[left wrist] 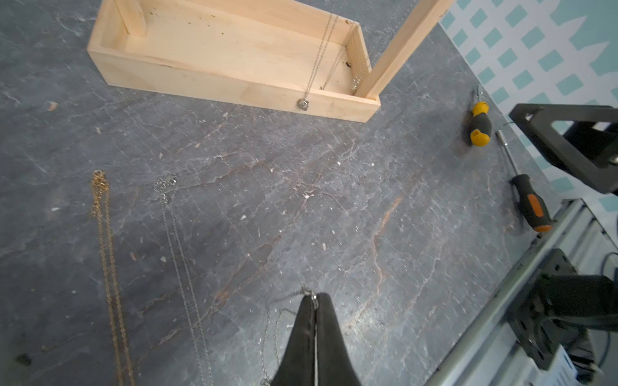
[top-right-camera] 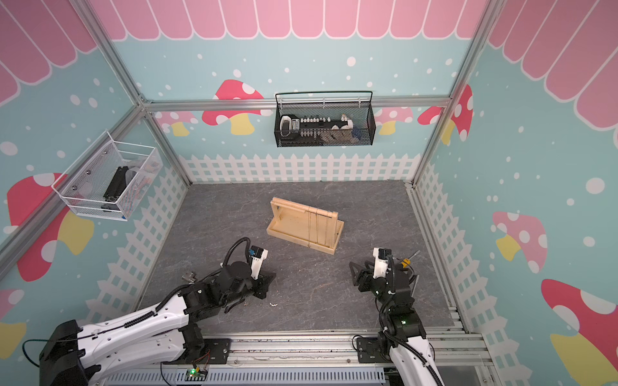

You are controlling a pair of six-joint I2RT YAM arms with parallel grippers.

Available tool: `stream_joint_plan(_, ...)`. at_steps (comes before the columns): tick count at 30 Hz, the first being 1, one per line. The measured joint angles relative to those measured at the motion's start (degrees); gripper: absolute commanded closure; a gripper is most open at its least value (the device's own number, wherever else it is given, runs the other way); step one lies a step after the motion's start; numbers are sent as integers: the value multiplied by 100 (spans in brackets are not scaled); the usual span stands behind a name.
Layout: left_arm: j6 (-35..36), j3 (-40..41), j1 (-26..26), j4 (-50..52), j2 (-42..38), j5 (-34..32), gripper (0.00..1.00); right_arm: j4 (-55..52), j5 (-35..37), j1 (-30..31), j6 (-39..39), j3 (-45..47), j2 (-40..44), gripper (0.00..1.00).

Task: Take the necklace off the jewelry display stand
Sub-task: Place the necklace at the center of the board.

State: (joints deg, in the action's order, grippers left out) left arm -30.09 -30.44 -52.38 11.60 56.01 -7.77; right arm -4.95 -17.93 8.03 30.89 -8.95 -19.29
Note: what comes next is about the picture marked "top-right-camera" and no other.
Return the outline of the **wooden jewelry display stand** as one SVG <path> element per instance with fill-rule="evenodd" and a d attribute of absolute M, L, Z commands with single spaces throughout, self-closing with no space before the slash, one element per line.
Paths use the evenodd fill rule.
<path fill-rule="evenodd" d="M 341 239 L 344 221 L 338 212 L 273 198 L 270 206 L 274 215 L 267 233 L 270 236 L 302 245 L 322 253 L 334 255 Z"/>

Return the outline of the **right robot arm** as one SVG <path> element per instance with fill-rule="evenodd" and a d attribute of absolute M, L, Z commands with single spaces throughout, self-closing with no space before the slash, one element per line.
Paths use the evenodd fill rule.
<path fill-rule="evenodd" d="M 414 308 L 418 275 L 410 260 L 395 258 L 391 249 L 375 248 L 372 261 L 349 267 L 353 285 L 373 295 L 380 327 L 375 338 L 352 337 L 358 361 L 392 363 L 405 385 L 442 385 L 433 346 Z"/>

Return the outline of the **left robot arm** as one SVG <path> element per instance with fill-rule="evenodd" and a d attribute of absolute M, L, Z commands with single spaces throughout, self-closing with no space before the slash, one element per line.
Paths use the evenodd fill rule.
<path fill-rule="evenodd" d="M 177 286 L 161 302 L 99 323 L 61 323 L 34 365 L 41 385 L 94 385 L 149 363 L 199 363 L 206 354 L 198 323 L 229 313 L 248 297 L 265 299 L 275 273 L 268 252 L 248 237 L 236 241 L 218 270 Z"/>

